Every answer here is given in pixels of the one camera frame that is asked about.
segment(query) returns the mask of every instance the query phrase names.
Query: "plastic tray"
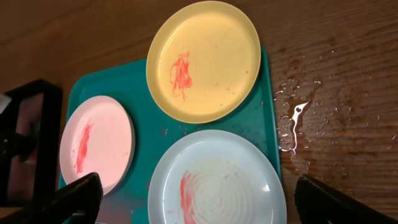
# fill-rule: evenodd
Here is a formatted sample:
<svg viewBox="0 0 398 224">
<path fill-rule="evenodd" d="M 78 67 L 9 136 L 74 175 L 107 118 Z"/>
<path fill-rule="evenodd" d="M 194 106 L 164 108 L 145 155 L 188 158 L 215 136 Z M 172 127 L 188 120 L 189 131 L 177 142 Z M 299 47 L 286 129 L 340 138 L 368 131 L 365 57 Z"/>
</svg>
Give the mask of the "plastic tray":
<svg viewBox="0 0 398 224">
<path fill-rule="evenodd" d="M 104 197 L 98 222 L 149 223 L 148 188 L 158 161 L 175 141 L 198 130 L 220 129 L 246 138 L 264 153 L 282 178 L 268 58 L 263 47 L 259 77 L 248 97 L 229 115 L 211 123 L 182 123 L 158 108 L 146 83 L 146 59 L 81 77 L 70 93 L 67 119 L 81 103 L 97 95 L 113 97 L 124 106 L 137 141 L 131 168 Z M 59 186 L 65 186 L 63 178 Z"/>
</svg>

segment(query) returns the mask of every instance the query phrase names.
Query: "black object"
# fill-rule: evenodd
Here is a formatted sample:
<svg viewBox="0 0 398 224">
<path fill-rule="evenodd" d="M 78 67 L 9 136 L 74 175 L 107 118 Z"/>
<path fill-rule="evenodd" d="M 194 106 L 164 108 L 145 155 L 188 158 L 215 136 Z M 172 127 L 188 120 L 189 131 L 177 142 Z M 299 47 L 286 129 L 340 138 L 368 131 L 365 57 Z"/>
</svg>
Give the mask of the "black object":
<svg viewBox="0 0 398 224">
<path fill-rule="evenodd" d="M 0 219 L 0 223 L 61 224 L 71 216 L 68 224 L 94 223 L 102 196 L 100 177 L 92 172 L 56 191 L 49 199 Z"/>
<path fill-rule="evenodd" d="M 303 224 L 398 223 L 307 174 L 298 178 L 294 202 Z"/>
<path fill-rule="evenodd" d="M 36 80 L 5 93 L 12 101 L 0 114 L 0 152 L 3 153 L 0 162 L 0 207 L 23 206 L 29 203 L 10 203 L 7 200 L 7 188 L 12 155 L 19 153 L 20 158 L 23 158 L 32 150 L 31 140 L 23 139 L 22 144 L 26 144 L 25 146 L 17 141 L 22 137 L 16 134 L 19 105 L 22 100 L 40 93 L 43 94 L 42 119 L 32 200 L 36 202 L 55 191 L 62 90 L 44 80 Z"/>
</svg>

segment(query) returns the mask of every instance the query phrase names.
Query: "ketchup stain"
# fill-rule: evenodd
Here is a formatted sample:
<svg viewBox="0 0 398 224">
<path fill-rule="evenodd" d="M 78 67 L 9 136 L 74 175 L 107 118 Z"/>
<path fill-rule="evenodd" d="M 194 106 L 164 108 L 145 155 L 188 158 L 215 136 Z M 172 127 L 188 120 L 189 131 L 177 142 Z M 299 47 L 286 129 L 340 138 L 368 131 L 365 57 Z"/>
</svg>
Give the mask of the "ketchup stain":
<svg viewBox="0 0 398 224">
<path fill-rule="evenodd" d="M 184 89 L 192 86 L 192 79 L 189 76 L 189 52 L 182 53 L 178 56 L 178 59 L 172 65 L 170 69 L 170 83 L 173 85 L 172 95 L 178 97 L 180 94 L 176 91 L 181 91 L 183 100 L 185 101 Z"/>
<path fill-rule="evenodd" d="M 195 176 L 191 175 L 189 171 L 185 171 L 181 179 L 180 184 L 180 199 L 181 208 L 183 211 L 185 224 L 197 224 L 193 217 L 195 216 L 195 211 L 192 207 L 192 201 L 195 196 Z"/>
<path fill-rule="evenodd" d="M 80 140 L 80 145 L 79 145 L 79 152 L 77 155 L 77 160 L 75 167 L 77 167 L 77 174 L 83 172 L 83 161 L 86 158 L 87 155 L 87 143 L 88 139 L 90 138 L 90 130 L 93 127 L 92 124 L 86 124 L 82 134 L 81 134 L 81 140 Z"/>
</svg>

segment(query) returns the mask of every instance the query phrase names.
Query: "wooden table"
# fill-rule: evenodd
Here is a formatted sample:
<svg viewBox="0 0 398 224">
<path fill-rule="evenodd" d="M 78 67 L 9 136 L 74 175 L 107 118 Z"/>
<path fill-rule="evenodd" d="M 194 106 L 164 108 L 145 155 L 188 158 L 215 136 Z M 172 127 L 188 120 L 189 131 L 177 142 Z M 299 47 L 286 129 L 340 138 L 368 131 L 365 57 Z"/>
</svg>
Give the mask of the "wooden table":
<svg viewBox="0 0 398 224">
<path fill-rule="evenodd" d="M 37 78 L 68 94 L 87 73 L 145 58 L 158 28 L 193 1 L 0 2 L 0 92 Z M 268 51 L 288 222 L 309 173 L 398 219 L 398 1 L 230 1 Z"/>
</svg>

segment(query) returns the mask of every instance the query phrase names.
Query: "plate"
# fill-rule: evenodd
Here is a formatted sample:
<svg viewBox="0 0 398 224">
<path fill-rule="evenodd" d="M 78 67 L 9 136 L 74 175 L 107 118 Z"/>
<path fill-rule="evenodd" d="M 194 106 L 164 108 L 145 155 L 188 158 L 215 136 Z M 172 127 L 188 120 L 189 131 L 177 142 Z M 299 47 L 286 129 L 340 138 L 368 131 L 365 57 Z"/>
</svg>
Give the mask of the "plate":
<svg viewBox="0 0 398 224">
<path fill-rule="evenodd" d="M 181 138 L 149 186 L 151 224 L 286 223 L 286 202 L 268 159 L 249 141 L 218 130 Z"/>
<path fill-rule="evenodd" d="M 148 53 L 147 84 L 169 116 L 206 123 L 245 99 L 260 62 L 256 29 L 242 11 L 223 2 L 198 2 L 159 29 Z"/>
<path fill-rule="evenodd" d="M 126 175 L 135 149 L 126 110 L 108 96 L 95 96 L 73 112 L 62 134 L 60 167 L 67 184 L 97 172 L 104 195 Z"/>
</svg>

